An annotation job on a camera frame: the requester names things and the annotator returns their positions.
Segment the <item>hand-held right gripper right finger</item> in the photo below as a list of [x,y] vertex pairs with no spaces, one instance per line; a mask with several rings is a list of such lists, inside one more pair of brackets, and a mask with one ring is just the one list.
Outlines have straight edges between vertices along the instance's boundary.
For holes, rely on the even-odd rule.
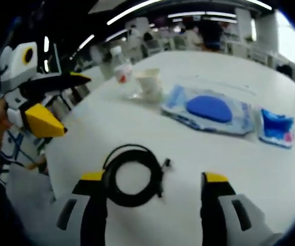
[[282,237],[250,199],[220,174],[201,174],[202,245],[275,245]]

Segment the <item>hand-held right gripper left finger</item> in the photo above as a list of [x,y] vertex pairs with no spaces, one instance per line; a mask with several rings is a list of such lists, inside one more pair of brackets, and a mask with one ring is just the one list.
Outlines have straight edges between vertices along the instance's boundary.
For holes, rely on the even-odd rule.
[[79,213],[79,244],[80,245],[105,245],[107,194],[103,183],[104,171],[85,173],[81,176],[72,190],[76,197],[68,198],[57,218],[56,226],[66,231],[72,213],[81,198],[83,209]]

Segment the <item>person's left hand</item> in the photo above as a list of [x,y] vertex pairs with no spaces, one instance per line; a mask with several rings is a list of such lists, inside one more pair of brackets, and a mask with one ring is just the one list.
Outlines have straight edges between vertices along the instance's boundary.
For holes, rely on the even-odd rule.
[[7,102],[4,98],[0,99],[0,127],[4,130],[9,129],[12,126],[12,123],[9,121],[7,115]]

